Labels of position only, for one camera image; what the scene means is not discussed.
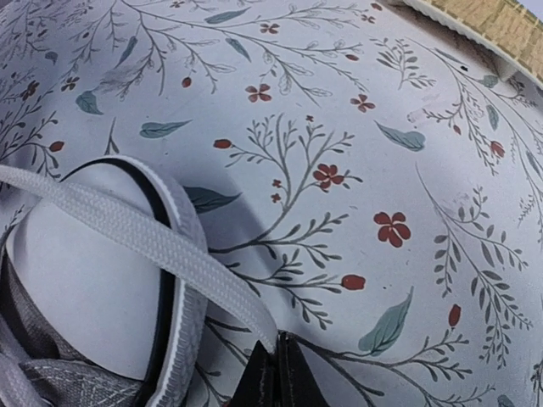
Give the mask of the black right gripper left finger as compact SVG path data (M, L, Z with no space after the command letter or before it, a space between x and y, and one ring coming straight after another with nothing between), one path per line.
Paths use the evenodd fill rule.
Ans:
M276 373L275 358L257 341L228 406L274 406Z

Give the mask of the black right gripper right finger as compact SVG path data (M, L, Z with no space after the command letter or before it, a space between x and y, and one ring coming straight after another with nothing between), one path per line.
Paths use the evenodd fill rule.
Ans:
M296 338L281 332L277 343L277 402L287 407L329 407Z

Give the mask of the grey canvas sneaker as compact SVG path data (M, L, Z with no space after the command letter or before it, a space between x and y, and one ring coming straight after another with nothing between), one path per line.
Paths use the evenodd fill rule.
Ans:
M136 222L112 204L203 248L182 186L120 155L60 183L7 165L1 180L38 196L1 237L2 405L182 405L206 299L127 243Z

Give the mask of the white shoelace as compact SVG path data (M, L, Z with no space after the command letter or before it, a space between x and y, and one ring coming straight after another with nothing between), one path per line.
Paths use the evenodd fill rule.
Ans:
M243 322L269 354L276 352L278 329L266 305L242 279L186 237L93 187L52 181L4 164L1 181L46 199L109 240L185 281Z

